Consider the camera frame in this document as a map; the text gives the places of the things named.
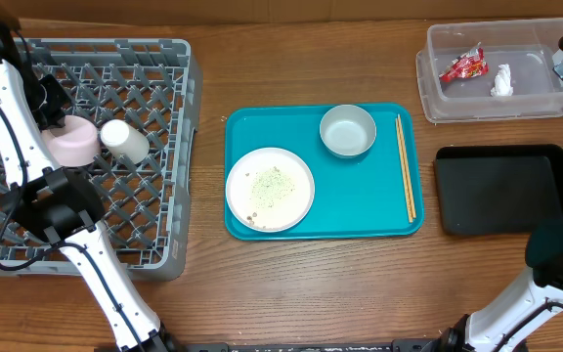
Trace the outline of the red snack wrapper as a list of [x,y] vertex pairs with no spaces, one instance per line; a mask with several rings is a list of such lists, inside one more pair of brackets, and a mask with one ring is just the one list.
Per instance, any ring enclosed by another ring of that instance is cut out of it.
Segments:
[[455,79],[468,79],[485,75],[489,72],[481,43],[452,60],[450,65],[439,74],[441,82],[449,83]]

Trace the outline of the white cup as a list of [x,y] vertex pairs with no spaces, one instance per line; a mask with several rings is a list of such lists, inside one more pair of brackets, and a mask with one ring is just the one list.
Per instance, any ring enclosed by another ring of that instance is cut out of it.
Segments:
[[125,155],[133,163],[142,162],[150,151],[146,136],[123,120],[105,123],[100,130],[100,139],[114,156]]

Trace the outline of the white tissue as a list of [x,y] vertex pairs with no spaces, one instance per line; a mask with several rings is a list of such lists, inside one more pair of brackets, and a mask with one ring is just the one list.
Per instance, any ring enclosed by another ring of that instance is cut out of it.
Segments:
[[509,97],[513,95],[511,85],[511,70],[509,64],[498,66],[498,73],[494,79],[494,87],[491,89],[492,97]]

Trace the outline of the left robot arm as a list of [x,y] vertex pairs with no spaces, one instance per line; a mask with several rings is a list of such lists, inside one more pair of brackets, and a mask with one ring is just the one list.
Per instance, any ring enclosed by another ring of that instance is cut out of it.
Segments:
[[69,95],[51,74],[37,77],[14,30],[0,22],[0,155],[5,221],[15,221],[75,265],[103,310],[120,351],[176,351],[179,345],[143,300],[108,240],[106,213],[92,183],[61,166],[42,131],[65,124]]

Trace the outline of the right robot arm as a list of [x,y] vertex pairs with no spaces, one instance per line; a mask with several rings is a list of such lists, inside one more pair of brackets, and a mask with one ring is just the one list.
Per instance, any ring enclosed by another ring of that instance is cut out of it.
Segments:
[[425,351],[524,351],[525,340],[563,311],[563,220],[529,237],[523,272],[488,306],[463,316]]

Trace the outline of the small pink bowl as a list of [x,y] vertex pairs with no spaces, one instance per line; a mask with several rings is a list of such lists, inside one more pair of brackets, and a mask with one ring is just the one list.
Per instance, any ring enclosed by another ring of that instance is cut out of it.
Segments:
[[88,119],[66,115],[65,125],[43,130],[41,137],[55,160],[65,167],[91,164],[101,152],[97,127]]

